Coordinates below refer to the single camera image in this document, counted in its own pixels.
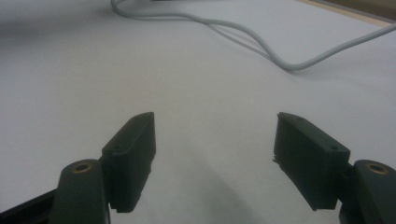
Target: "table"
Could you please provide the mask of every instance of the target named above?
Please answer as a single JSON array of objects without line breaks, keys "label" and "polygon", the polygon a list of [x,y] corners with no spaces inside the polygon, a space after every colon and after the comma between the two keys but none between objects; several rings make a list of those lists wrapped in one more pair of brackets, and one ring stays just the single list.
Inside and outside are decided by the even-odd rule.
[{"label": "table", "polygon": [[[290,0],[134,8],[244,24],[292,63],[380,28]],[[67,164],[98,159],[147,111],[152,173],[134,212],[112,211],[113,223],[338,223],[272,162],[280,111],[351,149],[351,163],[396,167],[395,33],[290,73],[205,25],[128,20],[107,0],[7,0],[0,24],[0,211],[55,189]]]}]

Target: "cable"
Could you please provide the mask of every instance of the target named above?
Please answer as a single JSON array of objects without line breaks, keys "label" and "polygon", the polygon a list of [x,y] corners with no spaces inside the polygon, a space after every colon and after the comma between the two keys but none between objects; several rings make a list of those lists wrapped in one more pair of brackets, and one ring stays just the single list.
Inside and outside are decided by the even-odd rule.
[{"label": "cable", "polygon": [[269,57],[271,60],[277,64],[279,67],[289,70],[289,71],[298,71],[298,70],[303,70],[305,68],[308,68],[316,63],[320,63],[321,61],[333,56],[334,54],[345,50],[352,48],[354,46],[357,46],[359,44],[362,44],[364,42],[370,41],[372,39],[378,38],[381,35],[386,35],[390,32],[393,32],[396,30],[396,23],[392,24],[386,28],[383,28],[381,30],[375,31],[373,33],[370,33],[368,35],[364,35],[362,37],[347,41],[344,44],[341,44],[339,46],[336,46],[332,49],[329,49],[318,56],[303,62],[303,63],[287,63],[283,59],[281,59],[272,49],[271,47],[265,42],[258,34],[256,34],[254,31],[250,30],[246,26],[243,26],[241,24],[231,22],[231,21],[221,21],[221,20],[213,20],[213,19],[205,19],[201,18],[189,13],[182,13],[182,12],[132,12],[132,11],[126,11],[123,9],[120,9],[118,7],[118,2],[116,0],[111,0],[111,6],[113,8],[113,11],[125,18],[130,18],[130,19],[139,19],[139,18],[160,18],[160,17],[170,17],[170,18],[185,18],[189,19],[191,21],[196,21],[200,22],[202,24],[208,24],[208,25],[219,25],[219,26],[225,26],[225,27],[230,27],[235,30],[239,30],[250,37],[252,37],[257,43],[268,53]]}]

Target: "gray cable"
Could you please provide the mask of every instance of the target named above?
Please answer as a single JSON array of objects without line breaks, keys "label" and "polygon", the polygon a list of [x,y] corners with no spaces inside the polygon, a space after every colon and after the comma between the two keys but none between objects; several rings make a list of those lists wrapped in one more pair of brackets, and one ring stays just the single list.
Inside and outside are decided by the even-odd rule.
[{"label": "gray cable", "polygon": [[364,35],[362,37],[350,40],[344,44],[341,44],[339,46],[336,46],[332,49],[329,49],[318,56],[303,62],[303,63],[287,63],[283,59],[281,59],[272,49],[271,47],[259,36],[257,35],[254,31],[250,30],[249,28],[237,24],[235,22],[231,21],[220,21],[220,20],[212,20],[212,19],[205,19],[201,18],[195,15],[191,15],[189,13],[181,13],[181,12],[132,12],[132,11],[125,11],[122,10],[118,7],[118,2],[116,0],[111,0],[111,6],[113,7],[113,11],[117,13],[118,15],[126,18],[131,18],[131,19],[138,19],[138,18],[156,18],[156,17],[179,17],[179,18],[185,18],[189,19],[192,21],[197,21],[203,24],[208,24],[208,25],[219,25],[219,26],[225,26],[225,27],[230,27],[235,30],[239,30],[241,32],[246,33],[250,37],[252,37],[257,43],[259,43],[260,46],[268,53],[270,56],[271,60],[276,63],[279,67],[289,70],[289,71],[298,71],[305,69],[307,67],[310,67],[316,63],[319,63],[334,54],[344,50],[344,49],[349,49],[354,46],[357,46],[359,44],[362,44],[364,42],[367,42],[369,40],[375,39],[377,37],[380,37],[381,35],[386,35],[390,32],[393,32],[396,30],[396,23],[392,24],[386,28],[383,28],[381,30],[375,31],[373,33],[370,33],[368,35]]}]

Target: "white tabletop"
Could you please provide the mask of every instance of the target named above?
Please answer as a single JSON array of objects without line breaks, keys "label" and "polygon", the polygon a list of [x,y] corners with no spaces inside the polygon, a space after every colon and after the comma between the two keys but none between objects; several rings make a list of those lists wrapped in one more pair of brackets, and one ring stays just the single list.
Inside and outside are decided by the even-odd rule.
[{"label": "white tabletop", "polygon": [[[292,0],[135,7],[244,24],[291,63],[380,28]],[[199,23],[128,20],[107,0],[2,1],[0,211],[55,189],[67,164],[98,159],[130,117],[153,111],[152,173],[134,212],[112,211],[112,223],[339,223],[272,162],[276,114],[310,120],[351,163],[395,168],[395,40],[288,73]]]}]

